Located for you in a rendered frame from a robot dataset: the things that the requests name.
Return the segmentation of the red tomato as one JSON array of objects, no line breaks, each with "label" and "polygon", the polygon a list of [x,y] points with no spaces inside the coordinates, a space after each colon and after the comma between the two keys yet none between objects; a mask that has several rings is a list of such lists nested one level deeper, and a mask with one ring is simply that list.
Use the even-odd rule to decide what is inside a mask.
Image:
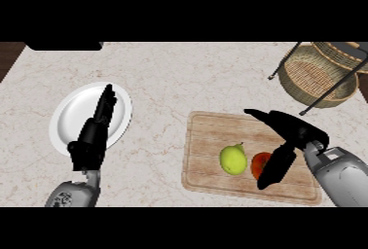
[{"label": "red tomato", "polygon": [[252,174],[254,179],[258,179],[258,177],[259,177],[259,174],[262,172],[262,168],[264,168],[265,163],[270,159],[270,156],[271,156],[270,153],[262,152],[262,153],[258,153],[251,159],[249,169],[251,169],[251,174]]}]

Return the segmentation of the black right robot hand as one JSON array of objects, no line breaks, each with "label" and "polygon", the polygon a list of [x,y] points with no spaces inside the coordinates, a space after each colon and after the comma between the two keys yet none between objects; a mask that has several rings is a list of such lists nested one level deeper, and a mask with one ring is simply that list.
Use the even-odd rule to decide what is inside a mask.
[{"label": "black right robot hand", "polygon": [[255,109],[245,109],[243,113],[262,122],[285,139],[285,143],[271,153],[258,176],[257,188],[264,190],[271,184],[279,183],[286,175],[295,159],[293,149],[302,151],[305,145],[313,143],[316,151],[324,152],[329,136],[314,125],[280,111],[265,113]]}]

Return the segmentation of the black appliance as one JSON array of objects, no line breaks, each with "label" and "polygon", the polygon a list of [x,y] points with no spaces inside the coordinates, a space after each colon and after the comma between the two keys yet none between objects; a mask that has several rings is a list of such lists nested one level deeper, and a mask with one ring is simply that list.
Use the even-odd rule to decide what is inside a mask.
[{"label": "black appliance", "polygon": [[35,51],[98,51],[101,42],[26,42],[26,46]]}]

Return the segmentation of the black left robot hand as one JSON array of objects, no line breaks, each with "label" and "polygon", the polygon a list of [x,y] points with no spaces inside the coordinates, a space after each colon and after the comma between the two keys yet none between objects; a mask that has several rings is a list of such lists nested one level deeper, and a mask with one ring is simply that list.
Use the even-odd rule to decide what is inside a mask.
[{"label": "black left robot hand", "polygon": [[112,85],[107,84],[97,100],[92,117],[85,120],[81,127],[78,140],[67,144],[73,171],[97,170],[100,168],[115,104],[115,92]]}]

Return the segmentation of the green pear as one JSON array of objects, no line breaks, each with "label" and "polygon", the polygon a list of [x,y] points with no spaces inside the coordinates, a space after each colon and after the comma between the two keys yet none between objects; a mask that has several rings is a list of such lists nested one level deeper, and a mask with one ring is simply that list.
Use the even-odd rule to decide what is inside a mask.
[{"label": "green pear", "polygon": [[220,165],[230,175],[239,175],[246,169],[246,155],[242,144],[223,148],[220,152]]}]

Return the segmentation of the tiered wicker basket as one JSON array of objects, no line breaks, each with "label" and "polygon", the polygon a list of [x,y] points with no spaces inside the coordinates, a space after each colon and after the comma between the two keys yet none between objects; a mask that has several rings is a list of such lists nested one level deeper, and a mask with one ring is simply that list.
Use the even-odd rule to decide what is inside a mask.
[{"label": "tiered wicker basket", "polygon": [[295,43],[267,77],[279,77],[290,98],[311,108],[333,108],[354,95],[358,74],[368,74],[368,44],[361,42]]}]

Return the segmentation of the wooden cutting board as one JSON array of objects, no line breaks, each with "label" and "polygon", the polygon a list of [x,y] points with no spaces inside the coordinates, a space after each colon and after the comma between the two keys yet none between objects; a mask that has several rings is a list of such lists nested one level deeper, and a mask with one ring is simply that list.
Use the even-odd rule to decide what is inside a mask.
[{"label": "wooden cutting board", "polygon": [[246,163],[251,163],[258,153],[271,153],[283,143],[285,140],[273,129],[251,116],[193,111],[186,122],[183,187],[193,192],[223,196],[319,205],[320,187],[298,150],[293,150],[295,160],[282,182],[264,190],[257,189],[249,169],[239,175],[230,175],[220,166],[220,152],[224,147],[239,144]]}]

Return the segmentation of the white round plate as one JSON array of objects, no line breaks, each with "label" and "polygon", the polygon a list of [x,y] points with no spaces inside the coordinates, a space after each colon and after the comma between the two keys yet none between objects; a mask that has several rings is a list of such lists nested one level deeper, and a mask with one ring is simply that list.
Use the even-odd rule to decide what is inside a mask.
[{"label": "white round plate", "polygon": [[75,89],[60,101],[48,124],[48,138],[57,152],[66,157],[67,144],[78,140],[78,134],[88,118],[92,117],[104,87],[115,92],[112,120],[107,128],[106,148],[118,142],[131,121],[131,98],[123,88],[109,82],[95,82]]}]

